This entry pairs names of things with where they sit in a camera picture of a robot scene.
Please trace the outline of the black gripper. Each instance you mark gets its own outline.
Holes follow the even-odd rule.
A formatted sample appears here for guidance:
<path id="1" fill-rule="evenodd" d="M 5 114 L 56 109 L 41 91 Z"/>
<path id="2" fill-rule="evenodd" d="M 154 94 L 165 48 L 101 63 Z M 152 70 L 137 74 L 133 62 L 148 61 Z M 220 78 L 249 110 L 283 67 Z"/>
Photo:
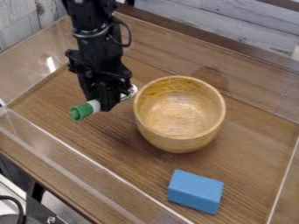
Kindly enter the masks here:
<path id="1" fill-rule="evenodd" d="M 120 94 L 128 94 L 132 73 L 121 62 L 124 43 L 121 36 L 74 36 L 77 49 L 69 49 L 69 70 L 78 77 L 78 84 L 88 101 L 98 99 L 100 110 L 108 112 L 120 102 Z"/>

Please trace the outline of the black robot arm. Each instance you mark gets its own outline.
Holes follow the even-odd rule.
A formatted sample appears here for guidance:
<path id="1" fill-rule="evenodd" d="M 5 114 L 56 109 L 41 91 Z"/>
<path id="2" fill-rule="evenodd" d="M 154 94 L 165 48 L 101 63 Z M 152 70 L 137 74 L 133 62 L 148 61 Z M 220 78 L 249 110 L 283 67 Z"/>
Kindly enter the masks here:
<path id="1" fill-rule="evenodd" d="M 132 43 L 128 25 L 113 16 L 116 0 L 61 0 L 72 24 L 77 49 L 65 51 L 69 70 L 77 75 L 88 101 L 108 112 L 120 95 L 132 91 L 132 72 L 122 64 L 124 47 Z"/>

